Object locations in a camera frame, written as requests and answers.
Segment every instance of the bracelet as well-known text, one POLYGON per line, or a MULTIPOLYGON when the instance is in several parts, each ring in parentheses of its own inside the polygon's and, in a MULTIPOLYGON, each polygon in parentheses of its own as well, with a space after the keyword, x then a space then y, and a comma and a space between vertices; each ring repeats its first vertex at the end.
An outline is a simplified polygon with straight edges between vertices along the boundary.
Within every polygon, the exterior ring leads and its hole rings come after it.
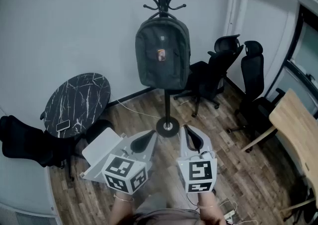
POLYGON ((214 206, 200 206, 199 202, 197 203, 197 207, 200 209, 209 209, 209 208, 213 208, 214 206))
POLYGON ((116 194, 114 194, 114 198, 117 198, 117 199, 119 199, 119 200, 121 200, 121 201, 124 201, 124 202, 133 202, 133 201, 134 201, 134 198, 132 198, 132 200, 124 200, 124 199, 118 198, 118 197, 116 196, 116 194))

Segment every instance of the phone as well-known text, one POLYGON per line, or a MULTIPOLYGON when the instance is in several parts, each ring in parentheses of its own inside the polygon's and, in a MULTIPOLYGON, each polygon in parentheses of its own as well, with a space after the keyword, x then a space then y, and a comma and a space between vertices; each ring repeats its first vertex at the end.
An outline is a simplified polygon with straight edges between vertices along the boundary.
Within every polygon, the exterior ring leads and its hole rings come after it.
POLYGON ((66 120, 56 125, 56 131, 60 132, 60 131, 68 129, 69 127, 70 127, 70 121, 66 120))

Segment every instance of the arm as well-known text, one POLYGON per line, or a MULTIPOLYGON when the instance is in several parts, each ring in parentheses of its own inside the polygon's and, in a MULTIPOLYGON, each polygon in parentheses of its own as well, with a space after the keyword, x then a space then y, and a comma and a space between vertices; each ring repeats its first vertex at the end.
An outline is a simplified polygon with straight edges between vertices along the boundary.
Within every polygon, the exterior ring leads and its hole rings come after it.
POLYGON ((226 225, 224 215, 215 199, 213 192, 204 192, 198 194, 199 206, 209 207, 207 209, 200 208, 201 220, 210 221, 215 225, 226 225))
MULTIPOLYGON (((116 192, 116 196, 123 200, 131 201, 132 196, 119 192, 116 192)), ((115 202, 110 214, 110 225, 117 225, 122 219, 127 216, 133 215, 133 202, 122 201, 118 198, 115 198, 115 202)))

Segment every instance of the baseboard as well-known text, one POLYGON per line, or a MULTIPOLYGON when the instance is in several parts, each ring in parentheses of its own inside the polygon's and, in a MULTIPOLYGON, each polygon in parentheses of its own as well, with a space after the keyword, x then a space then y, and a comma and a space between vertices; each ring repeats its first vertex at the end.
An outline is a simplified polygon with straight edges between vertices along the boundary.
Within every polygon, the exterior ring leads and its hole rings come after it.
POLYGON ((226 82, 235 89, 242 97, 244 97, 246 94, 243 92, 232 80, 230 80, 228 77, 225 78, 226 82))
POLYGON ((124 101, 130 100, 130 99, 132 99, 132 98, 135 98, 135 97, 137 97, 137 96, 139 96, 139 95, 142 95, 142 94, 144 94, 144 93, 150 92, 150 91, 152 91, 152 90, 155 90, 155 88, 153 88, 153 87, 148 87, 148 88, 146 88, 146 89, 144 89, 144 90, 141 90, 141 91, 139 91, 139 92, 135 92, 135 93, 130 94, 130 95, 128 95, 128 96, 126 96, 126 97, 124 97, 124 98, 121 98, 121 99, 119 99, 119 100, 114 100, 114 101, 108 103, 107 106, 106 106, 106 108, 115 106, 115 105, 119 104, 119 102, 124 102, 124 101))

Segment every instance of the person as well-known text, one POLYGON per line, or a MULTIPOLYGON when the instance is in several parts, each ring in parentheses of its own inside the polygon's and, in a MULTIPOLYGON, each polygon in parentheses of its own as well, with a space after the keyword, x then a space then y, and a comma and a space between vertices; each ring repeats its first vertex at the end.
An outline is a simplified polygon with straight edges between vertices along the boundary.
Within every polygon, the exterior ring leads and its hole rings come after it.
POLYGON ((117 191, 111 211, 110 225, 226 225, 224 215, 213 192, 198 193, 198 208, 167 209, 160 193, 149 196, 133 213, 131 195, 117 191))

